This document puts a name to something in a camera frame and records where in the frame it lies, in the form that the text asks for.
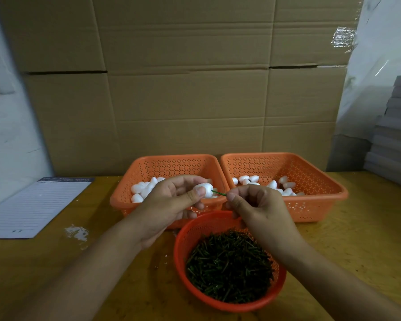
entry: tabletop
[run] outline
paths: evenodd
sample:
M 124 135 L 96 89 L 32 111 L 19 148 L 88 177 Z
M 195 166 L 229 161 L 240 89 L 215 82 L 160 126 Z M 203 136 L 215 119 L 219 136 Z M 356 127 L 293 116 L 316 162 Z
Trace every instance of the tabletop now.
M 369 172 L 333 172 L 349 191 L 322 222 L 298 224 L 335 263 L 401 304 L 401 186 Z M 57 276 L 120 221 L 109 198 L 120 177 L 97 177 L 35 238 L 0 240 L 0 318 Z M 291 275 L 276 300 L 252 313 L 215 310 L 195 298 L 173 265 L 175 235 L 165 232 L 126 270 L 95 317 L 114 320 L 331 320 Z

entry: pile of green stems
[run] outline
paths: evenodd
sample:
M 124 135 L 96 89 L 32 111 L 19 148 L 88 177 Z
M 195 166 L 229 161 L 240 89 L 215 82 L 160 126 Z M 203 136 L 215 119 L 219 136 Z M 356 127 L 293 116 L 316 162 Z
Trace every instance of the pile of green stems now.
M 203 237 L 186 262 L 190 282 L 205 295 L 227 303 L 263 297 L 274 280 L 270 256 L 244 232 Z

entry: white paint stain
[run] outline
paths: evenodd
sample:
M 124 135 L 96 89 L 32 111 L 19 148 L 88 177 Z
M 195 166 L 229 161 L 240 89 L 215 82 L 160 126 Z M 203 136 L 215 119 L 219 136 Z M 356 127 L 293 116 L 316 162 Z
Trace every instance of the white paint stain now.
M 70 227 L 64 229 L 67 233 L 67 237 L 74 237 L 80 241 L 86 242 L 88 240 L 87 236 L 89 235 L 89 231 L 83 227 L 74 226 L 71 224 Z

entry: person's right arm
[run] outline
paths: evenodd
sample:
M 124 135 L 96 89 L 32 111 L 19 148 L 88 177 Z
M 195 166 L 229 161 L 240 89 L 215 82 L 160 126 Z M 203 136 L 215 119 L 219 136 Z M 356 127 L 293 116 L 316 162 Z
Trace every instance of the person's right arm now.
M 333 319 L 401 320 L 401 306 L 332 263 L 302 238 L 282 195 L 258 185 L 227 193 L 227 208 L 241 216 L 251 234 L 299 280 Z

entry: wall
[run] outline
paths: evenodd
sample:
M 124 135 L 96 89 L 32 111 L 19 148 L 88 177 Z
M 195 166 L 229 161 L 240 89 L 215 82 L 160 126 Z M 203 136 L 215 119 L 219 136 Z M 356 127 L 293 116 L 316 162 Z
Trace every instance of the wall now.
M 364 0 L 328 171 L 361 170 L 372 129 L 401 75 L 401 0 Z
M 52 170 L 0 29 L 0 202 Z

